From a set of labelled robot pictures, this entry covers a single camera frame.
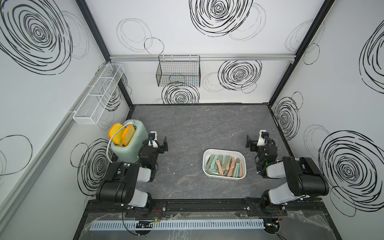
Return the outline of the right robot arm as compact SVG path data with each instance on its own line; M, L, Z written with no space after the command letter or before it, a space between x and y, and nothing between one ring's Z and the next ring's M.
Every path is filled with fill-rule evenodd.
M259 132L257 140L247 136L246 148L257 153L255 162L260 176L264 179L286 180L279 187L264 191L260 202L261 209L326 196L329 193L329 184L313 159L288 156L278 160L276 142L266 130Z

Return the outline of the white plastic storage box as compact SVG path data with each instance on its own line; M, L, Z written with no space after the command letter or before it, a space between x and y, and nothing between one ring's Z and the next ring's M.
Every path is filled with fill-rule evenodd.
M239 181L247 175L246 159L236 151L206 150L202 169L207 177L222 180Z

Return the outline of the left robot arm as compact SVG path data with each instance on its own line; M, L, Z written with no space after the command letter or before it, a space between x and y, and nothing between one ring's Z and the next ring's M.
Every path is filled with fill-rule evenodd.
M169 150L167 138L163 144L155 139L155 133L150 133L139 149L139 160L126 164L114 162L110 164L107 173L96 192L96 200L102 203L136 207L152 208L150 193L136 189L138 182L150 183L158 170L158 156Z

